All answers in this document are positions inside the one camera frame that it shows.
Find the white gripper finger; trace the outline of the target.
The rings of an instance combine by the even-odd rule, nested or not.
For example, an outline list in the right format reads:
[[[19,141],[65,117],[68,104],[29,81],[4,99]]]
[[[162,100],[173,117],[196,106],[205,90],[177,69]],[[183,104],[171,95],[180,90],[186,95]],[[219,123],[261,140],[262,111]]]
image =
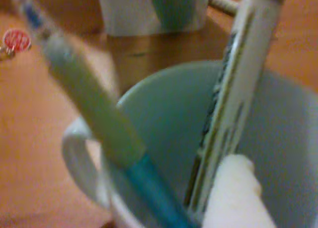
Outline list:
[[[261,193],[254,164],[240,154],[225,157],[217,170],[202,227],[275,228]]]

